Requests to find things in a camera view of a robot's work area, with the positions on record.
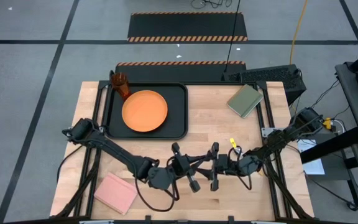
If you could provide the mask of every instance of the green notebook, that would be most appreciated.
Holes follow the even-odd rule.
[[[244,85],[227,102],[227,105],[245,118],[258,103],[263,99],[263,95],[249,85]]]

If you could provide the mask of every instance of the black tray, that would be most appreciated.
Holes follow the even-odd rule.
[[[165,121],[157,129],[146,133],[134,131],[122,119],[122,98],[109,87],[104,123],[106,134],[113,139],[181,139],[188,130],[188,92],[180,83],[130,83],[131,92],[152,90],[160,93],[168,105]]]

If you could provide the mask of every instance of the small yellow object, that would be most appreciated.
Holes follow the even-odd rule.
[[[326,129],[331,130],[331,118],[326,118],[326,120],[323,122],[323,125],[326,127]]]
[[[236,142],[234,141],[234,138],[230,138],[230,143],[233,146],[233,149],[235,149],[237,147]]]

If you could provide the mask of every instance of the pink notebook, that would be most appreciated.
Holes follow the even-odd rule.
[[[109,173],[102,181],[94,197],[115,211],[125,215],[137,195],[135,186]]]

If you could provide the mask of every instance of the wooden tabletop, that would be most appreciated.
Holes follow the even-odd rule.
[[[287,127],[290,121],[290,112],[283,84],[281,82],[268,82],[267,86],[274,123],[277,128]],[[234,138],[243,150],[262,145],[256,110],[253,110],[243,119],[226,105],[227,100],[240,89],[240,86],[191,85],[187,88],[189,128],[188,134],[178,141],[182,154],[192,156],[206,154],[215,141],[219,143],[219,153],[227,153],[232,147],[229,142],[230,138]],[[97,91],[98,82],[82,83],[73,124],[80,118],[92,117]],[[104,105],[105,96],[106,91],[103,91],[101,105]],[[265,125],[268,126],[263,100],[261,104]],[[101,122],[101,115],[102,106],[99,112],[99,123]],[[167,159],[173,156],[171,145],[174,141],[114,140],[114,142],[132,154],[160,159],[160,164],[165,164]],[[68,143],[65,156],[75,148],[76,146]],[[303,209],[313,216],[299,153],[287,147],[281,155],[289,191]],[[51,215],[58,213],[77,190],[84,156],[85,150],[82,149],[63,165],[50,212]],[[205,162],[201,167],[209,169],[211,163]],[[124,164],[102,152],[97,186],[109,172],[131,184],[134,183],[132,174]],[[174,207],[169,212],[153,212],[137,197],[128,213],[121,215],[95,199],[92,218],[143,220],[146,215],[151,215],[153,220],[227,220],[227,216],[233,215],[236,220],[274,220],[268,179],[257,172],[253,173],[251,177],[252,190],[247,190],[237,177],[220,175],[219,190],[211,192],[209,181],[201,174],[196,174],[196,179],[201,186],[201,190],[197,193],[193,193],[188,180],[182,178],[177,183],[180,200],[175,202]],[[141,194],[151,206],[155,208],[169,207],[171,198],[165,192],[151,189],[147,184],[142,183],[140,183],[139,188]],[[278,188],[277,192],[279,202],[282,202]],[[81,214],[85,213],[87,198],[88,192],[83,196]],[[282,203],[280,213],[285,216]]]

